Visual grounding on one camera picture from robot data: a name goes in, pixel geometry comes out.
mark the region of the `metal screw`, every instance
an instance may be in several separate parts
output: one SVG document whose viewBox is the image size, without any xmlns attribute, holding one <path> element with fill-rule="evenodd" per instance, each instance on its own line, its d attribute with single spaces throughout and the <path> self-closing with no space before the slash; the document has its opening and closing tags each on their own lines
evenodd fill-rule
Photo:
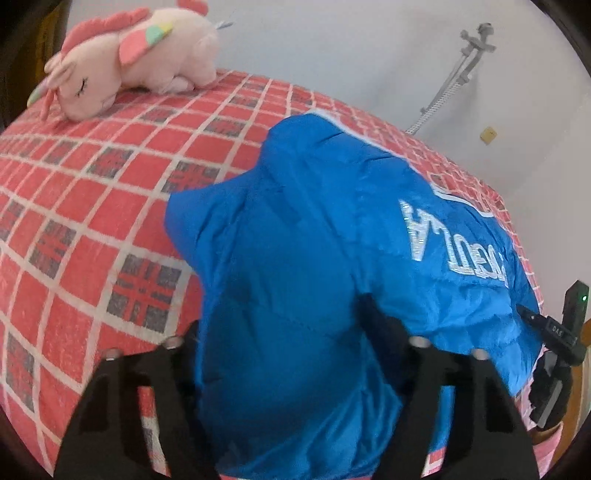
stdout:
<svg viewBox="0 0 591 480">
<path fill-rule="evenodd" d="M 431 342 L 429 341 L 429 339 L 418 336 L 410 337 L 408 343 L 417 348 L 429 348 L 431 346 Z"/>
<path fill-rule="evenodd" d="M 118 348 L 109 348 L 103 352 L 103 358 L 108 362 L 112 360 L 117 360 L 118 358 L 123 356 L 123 352 Z"/>
<path fill-rule="evenodd" d="M 482 348 L 473 348 L 470 353 L 476 360 L 489 360 L 491 356 L 488 354 L 486 350 Z"/>
<path fill-rule="evenodd" d="M 177 348 L 183 346 L 183 343 L 183 337 L 170 337 L 164 341 L 163 345 L 166 350 L 176 350 Z"/>
</svg>

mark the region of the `plush unicorn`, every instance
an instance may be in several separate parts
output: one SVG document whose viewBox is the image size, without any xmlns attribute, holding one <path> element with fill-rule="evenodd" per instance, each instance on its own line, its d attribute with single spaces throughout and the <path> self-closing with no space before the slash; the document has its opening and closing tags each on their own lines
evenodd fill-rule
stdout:
<svg viewBox="0 0 591 480">
<path fill-rule="evenodd" d="M 71 120 L 93 117 L 113 105 L 121 89 L 157 93 L 209 88 L 216 83 L 217 30 L 204 16 L 205 0 L 177 0 L 179 8 L 139 8 L 72 29 L 45 65 L 49 75 L 27 106 L 43 98 L 46 120 L 57 97 Z"/>
</svg>

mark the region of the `blue jacket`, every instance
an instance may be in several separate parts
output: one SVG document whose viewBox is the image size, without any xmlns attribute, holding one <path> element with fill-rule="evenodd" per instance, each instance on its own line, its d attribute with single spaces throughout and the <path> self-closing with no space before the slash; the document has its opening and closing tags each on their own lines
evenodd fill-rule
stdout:
<svg viewBox="0 0 591 480">
<path fill-rule="evenodd" d="M 512 394 L 540 338 L 537 302 L 491 215 L 320 114 L 269 133 L 257 166 L 170 197 L 166 227 L 206 292 L 199 419 L 223 474 L 370 475 L 401 403 L 353 314 L 359 293 L 438 348 L 486 349 Z M 450 428 L 444 390 L 433 450 Z"/>
</svg>

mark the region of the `black device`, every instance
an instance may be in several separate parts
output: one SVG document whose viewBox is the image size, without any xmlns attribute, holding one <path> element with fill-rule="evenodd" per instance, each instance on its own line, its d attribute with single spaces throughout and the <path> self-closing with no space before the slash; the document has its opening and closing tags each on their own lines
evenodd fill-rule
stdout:
<svg viewBox="0 0 591 480">
<path fill-rule="evenodd" d="M 563 393 L 565 369 L 570 371 L 571 367 L 582 364 L 585 359 L 587 347 L 579 341 L 579 336 L 585 322 L 588 300 L 589 287 L 577 280 L 564 296 L 562 323 L 552 317 L 534 313 L 523 305 L 517 305 L 517 312 L 521 318 L 540 333 L 542 342 L 550 350 L 539 360 L 543 361 L 546 376 L 550 377 L 549 394 L 530 415 L 540 430 L 547 428 L 548 419 Z"/>
<path fill-rule="evenodd" d="M 410 337 L 371 296 L 359 319 L 404 406 L 374 480 L 421 478 L 433 437 L 440 390 L 456 389 L 451 434 L 440 472 L 430 480 L 537 480 L 533 447 L 514 401 L 488 354 L 458 355 Z M 173 480 L 219 480 L 183 358 L 194 353 L 173 337 L 152 352 L 107 351 L 66 430 L 56 480 L 157 480 L 142 435 L 137 388 L 154 389 L 160 443 Z"/>
</svg>

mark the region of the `bed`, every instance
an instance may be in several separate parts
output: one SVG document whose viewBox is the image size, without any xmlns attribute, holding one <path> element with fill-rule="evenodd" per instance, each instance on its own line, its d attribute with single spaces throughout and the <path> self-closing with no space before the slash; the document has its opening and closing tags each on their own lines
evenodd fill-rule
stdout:
<svg viewBox="0 0 591 480">
<path fill-rule="evenodd" d="M 0 137 L 0 406 L 51 472 L 83 386 L 105 349 L 152 349 L 200 318 L 198 278 L 164 231 L 171 193 L 252 168 L 268 130 L 317 108 L 404 157 L 444 193 L 492 213 L 543 299 L 500 195 L 396 127 L 319 92 L 220 71 L 208 92 L 125 92 L 75 124 L 38 106 Z M 527 418 L 527 402 L 517 398 Z M 141 393 L 154 468 L 166 466 Z M 425 474 L 439 469 L 432 453 Z"/>
</svg>

